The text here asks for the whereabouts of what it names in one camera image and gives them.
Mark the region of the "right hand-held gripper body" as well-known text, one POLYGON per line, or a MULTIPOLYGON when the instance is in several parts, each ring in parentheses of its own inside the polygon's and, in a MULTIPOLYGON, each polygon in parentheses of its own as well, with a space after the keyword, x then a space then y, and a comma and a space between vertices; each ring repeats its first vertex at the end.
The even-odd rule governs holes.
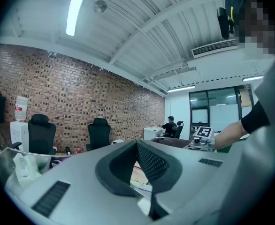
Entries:
POLYGON ((212 127, 199 127, 193 134, 190 149, 201 151, 215 150, 215 136, 212 127))

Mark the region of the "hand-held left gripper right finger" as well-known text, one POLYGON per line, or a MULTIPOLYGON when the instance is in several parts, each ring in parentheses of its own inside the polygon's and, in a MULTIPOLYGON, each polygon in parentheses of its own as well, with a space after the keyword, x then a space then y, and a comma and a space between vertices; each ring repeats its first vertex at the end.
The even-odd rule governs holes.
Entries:
POLYGON ((138 162, 150 181, 152 203, 140 221, 217 221, 231 153, 181 149, 137 141, 138 162))

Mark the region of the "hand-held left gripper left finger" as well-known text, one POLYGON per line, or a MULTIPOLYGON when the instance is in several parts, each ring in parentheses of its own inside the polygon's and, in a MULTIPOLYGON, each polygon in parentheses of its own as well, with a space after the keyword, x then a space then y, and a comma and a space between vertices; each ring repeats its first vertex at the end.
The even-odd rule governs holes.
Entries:
POLYGON ((95 174, 97 162, 124 145, 124 142, 109 145, 67 158, 26 188, 12 174, 5 191, 21 212, 38 225, 148 225, 152 220, 139 208, 137 198, 112 194, 95 174), (50 216, 33 210, 58 181, 69 187, 50 216))

